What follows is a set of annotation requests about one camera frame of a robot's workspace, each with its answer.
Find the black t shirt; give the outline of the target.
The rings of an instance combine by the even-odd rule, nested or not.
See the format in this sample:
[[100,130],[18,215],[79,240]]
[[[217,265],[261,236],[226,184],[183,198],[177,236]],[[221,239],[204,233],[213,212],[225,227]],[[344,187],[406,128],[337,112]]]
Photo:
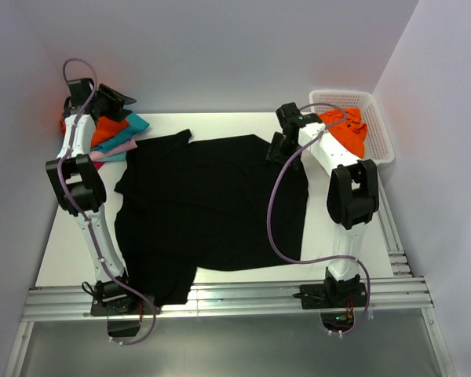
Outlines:
[[[122,207],[115,236],[132,288],[157,306],[184,304],[197,269],[240,271],[283,265],[266,231],[281,166],[256,135],[193,141],[189,130],[139,141],[115,186]],[[287,169],[272,209],[272,235],[301,257],[309,197],[304,167]]]

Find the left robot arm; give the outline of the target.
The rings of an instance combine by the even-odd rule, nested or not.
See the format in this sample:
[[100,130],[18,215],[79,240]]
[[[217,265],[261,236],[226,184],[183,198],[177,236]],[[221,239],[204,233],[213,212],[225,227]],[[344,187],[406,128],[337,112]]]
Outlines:
[[62,210],[74,217],[88,244],[96,281],[106,283],[126,275],[106,223],[104,183],[89,157],[101,120],[121,125],[131,114],[124,107],[136,101],[93,79],[68,81],[64,102],[64,140],[46,173]]

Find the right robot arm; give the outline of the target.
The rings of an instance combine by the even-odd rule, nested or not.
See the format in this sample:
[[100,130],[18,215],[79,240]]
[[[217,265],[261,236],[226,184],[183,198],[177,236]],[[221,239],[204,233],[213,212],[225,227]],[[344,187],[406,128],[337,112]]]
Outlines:
[[[367,225],[379,208],[376,163],[359,159],[346,149],[317,114],[280,115],[278,120],[282,131],[274,134],[267,155],[267,160],[283,164],[268,202],[266,231],[271,248],[282,260],[292,264],[327,262],[325,277],[335,282],[347,282],[360,273],[368,275],[360,255]],[[305,150],[330,179],[327,212],[334,223],[333,254],[307,262],[284,255],[272,235],[272,209],[279,185],[287,168],[297,162]]]

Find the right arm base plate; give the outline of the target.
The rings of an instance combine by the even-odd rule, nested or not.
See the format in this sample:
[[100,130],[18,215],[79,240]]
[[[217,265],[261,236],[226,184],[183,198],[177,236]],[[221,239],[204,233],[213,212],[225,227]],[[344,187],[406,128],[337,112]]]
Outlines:
[[327,279],[321,284],[302,284],[292,297],[301,301],[302,309],[361,308],[367,304],[367,289],[358,280]]

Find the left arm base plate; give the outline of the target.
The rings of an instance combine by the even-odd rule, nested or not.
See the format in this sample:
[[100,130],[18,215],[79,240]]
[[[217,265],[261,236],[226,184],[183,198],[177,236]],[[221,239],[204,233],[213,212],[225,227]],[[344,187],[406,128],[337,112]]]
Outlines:
[[97,281],[93,286],[84,281],[81,287],[92,299],[92,317],[153,314],[150,305],[142,298],[113,281]]

